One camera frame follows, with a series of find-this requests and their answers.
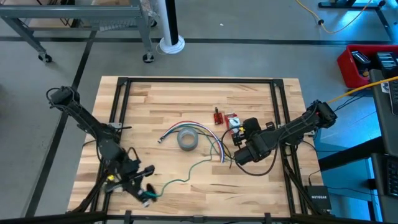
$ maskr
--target caster wheel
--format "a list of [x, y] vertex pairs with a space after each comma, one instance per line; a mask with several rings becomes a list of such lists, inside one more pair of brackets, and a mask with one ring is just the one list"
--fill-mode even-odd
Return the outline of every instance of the caster wheel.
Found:
[[379, 2], [379, 7], [383, 7], [386, 4], [386, 1]]
[[154, 62], [155, 58], [154, 58], [154, 56], [152, 54], [144, 54], [144, 56], [142, 56], [142, 60], [145, 63], [152, 63], [152, 62]]
[[157, 25], [156, 20], [153, 20], [153, 21], [151, 22], [151, 24], [150, 24], [151, 27], [155, 27], [156, 25]]
[[45, 63], [50, 63], [50, 62], [52, 62], [52, 57], [51, 56], [49, 56], [49, 55], [45, 55], [45, 59], [43, 59], [43, 57], [42, 56], [38, 56], [38, 58], [39, 58], [39, 60], [41, 60], [42, 62], [45, 62]]
[[157, 22], [156, 22], [156, 20], [153, 17], [150, 17], [149, 21], [150, 21], [150, 26], [151, 27], [155, 27], [157, 25]]

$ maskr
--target gray floor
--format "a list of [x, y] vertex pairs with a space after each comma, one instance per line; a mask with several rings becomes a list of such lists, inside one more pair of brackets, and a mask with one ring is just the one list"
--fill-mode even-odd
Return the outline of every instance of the gray floor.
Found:
[[[358, 13], [321, 10], [311, 0], [302, 2], [319, 13], [329, 29], [341, 27]], [[294, 0], [252, 0], [249, 3], [238, 0], [176, 0], [176, 4], [178, 28], [186, 38], [389, 40], [374, 11], [366, 11], [343, 32], [328, 35]], [[393, 30], [396, 30], [393, 23], [398, 16], [396, 7], [397, 4], [391, 1], [384, 9]], [[88, 37], [88, 34], [35, 33], [41, 37]], [[0, 21], [0, 35], [17, 34]], [[161, 37], [160, 27], [153, 30], [152, 36]], [[117, 31], [100, 33], [98, 37], [138, 37], [138, 34]], [[38, 61], [36, 52], [26, 43], [0, 42], [0, 142], [3, 142], [0, 170], [7, 175], [7, 179], [0, 182], [0, 218], [19, 217], [25, 211], [60, 116], [55, 109], [49, 109], [44, 93], [51, 87], [71, 85], [85, 47], [85, 43], [44, 42], [43, 45], [54, 58], [54, 63], [44, 65]], [[345, 92], [336, 63], [344, 49], [345, 46], [187, 44], [177, 55], [155, 55], [154, 63], [144, 64], [141, 60], [142, 44], [95, 43], [78, 91], [82, 104], [91, 111], [102, 75], [294, 77], [300, 79], [305, 103], [309, 105], [317, 98], [329, 100]], [[378, 123], [373, 111], [371, 98], [363, 98], [350, 108], [339, 111], [338, 123], [322, 132], [320, 142], [344, 149], [377, 136]], [[75, 125], [72, 120], [68, 121], [37, 215], [66, 210], [84, 141], [84, 134]], [[365, 162], [355, 166], [358, 172], [363, 169]], [[345, 173], [347, 170], [353, 169], [342, 167], [334, 172]], [[363, 172], [353, 175], [364, 179], [367, 176]], [[335, 184], [333, 176], [335, 173], [324, 173], [325, 183]], [[357, 189], [361, 181], [337, 184], [338, 187]], [[333, 193], [344, 195], [335, 196], [333, 211], [336, 215], [369, 218], [367, 211], [351, 212], [348, 209], [360, 207], [357, 204], [363, 207], [366, 195]], [[346, 196], [361, 200], [352, 202]]]

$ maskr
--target red toolbox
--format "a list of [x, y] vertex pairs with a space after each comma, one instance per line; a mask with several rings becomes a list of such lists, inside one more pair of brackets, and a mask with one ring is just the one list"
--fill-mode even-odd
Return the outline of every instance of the red toolbox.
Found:
[[376, 60], [377, 52], [394, 52], [398, 54], [398, 45], [348, 45], [346, 50], [338, 57], [337, 63], [348, 88], [358, 88], [369, 84], [369, 77], [363, 77], [356, 68], [352, 51], [359, 51], [372, 62]]

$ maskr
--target yellow cable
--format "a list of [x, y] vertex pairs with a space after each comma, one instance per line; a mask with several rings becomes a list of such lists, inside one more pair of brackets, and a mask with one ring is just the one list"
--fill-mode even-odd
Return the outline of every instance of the yellow cable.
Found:
[[385, 80], [381, 80], [381, 81], [378, 81], [378, 82], [375, 82], [375, 83], [370, 83], [370, 84], [367, 84], [365, 86], [361, 86], [361, 87], [356, 88], [354, 90], [348, 91], [348, 92], [344, 93], [343, 95], [338, 96], [338, 97], [336, 97], [336, 98], [334, 98], [332, 100], [329, 100], [328, 103], [332, 103], [332, 102], [334, 102], [336, 100], [339, 100], [339, 99], [343, 98], [344, 96], [348, 96], [348, 95], [350, 95], [352, 93], [355, 93], [356, 91], [363, 90], [363, 89], [366, 89], [366, 88], [369, 88], [369, 87], [372, 87], [372, 86], [375, 86], [375, 85], [378, 85], [378, 84], [382, 84], [384, 82], [393, 81], [393, 80], [398, 80], [398, 77], [387, 78]]
[[[299, 5], [301, 5], [301, 7], [303, 7], [305, 10], [307, 10], [308, 12], [311, 12], [311, 14], [313, 14], [313, 15], [318, 19], [318, 21], [321, 20], [321, 19], [319, 18], [319, 16], [318, 16], [315, 12], [313, 12], [311, 9], [307, 8], [306, 6], [304, 6], [299, 0], [296, 0], [296, 2], [297, 2]], [[345, 26], [344, 26], [343, 28], [341, 28], [341, 29], [338, 29], [338, 30], [336, 30], [336, 31], [328, 31], [328, 30], [326, 29], [326, 27], [323, 25], [323, 23], [321, 23], [321, 26], [322, 26], [322, 28], [325, 30], [325, 32], [327, 32], [328, 34], [336, 34], [336, 33], [340, 32], [340, 31], [342, 31], [343, 29], [347, 28], [350, 24], [352, 24], [352, 23], [362, 14], [362, 12], [365, 11], [365, 9], [366, 9], [371, 3], [372, 3], [372, 0], [369, 0], [369, 2], [365, 5], [365, 7], [363, 7], [363, 9], [361, 10], [361, 12], [360, 12], [351, 22], [349, 22], [347, 25], [345, 25]]]

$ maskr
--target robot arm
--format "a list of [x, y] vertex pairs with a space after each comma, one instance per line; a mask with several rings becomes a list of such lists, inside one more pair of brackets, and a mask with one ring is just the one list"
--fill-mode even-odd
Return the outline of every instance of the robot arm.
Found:
[[267, 129], [261, 130], [256, 118], [243, 122], [243, 133], [233, 135], [236, 146], [246, 140], [245, 147], [234, 153], [235, 160], [240, 165], [247, 162], [259, 162], [275, 149], [278, 143], [298, 144], [304, 133], [317, 128], [329, 128], [336, 122], [337, 115], [327, 103], [314, 101], [299, 118], [275, 129], [274, 123], [267, 123]]
[[[52, 90], [56, 91], [48, 97], [49, 91]], [[120, 135], [118, 130], [110, 125], [100, 123], [84, 109], [80, 104], [78, 92], [72, 87], [62, 86], [49, 91], [47, 92], [47, 99], [51, 104], [51, 108], [55, 107], [60, 111], [66, 112], [78, 122], [80, 129], [95, 138], [97, 150], [103, 156], [103, 162], [107, 169], [106, 173], [114, 175], [120, 180], [119, 182], [108, 182], [106, 190], [110, 192], [115, 188], [122, 187], [123, 190], [131, 194], [145, 207], [149, 205], [149, 199], [155, 202], [155, 198], [145, 194], [145, 191], [141, 188], [142, 179], [152, 175], [155, 167], [148, 166], [139, 172], [141, 161], [136, 151], [134, 150], [136, 159], [130, 159], [128, 153], [119, 145]], [[154, 188], [150, 184], [147, 186], [147, 190], [155, 194]]]

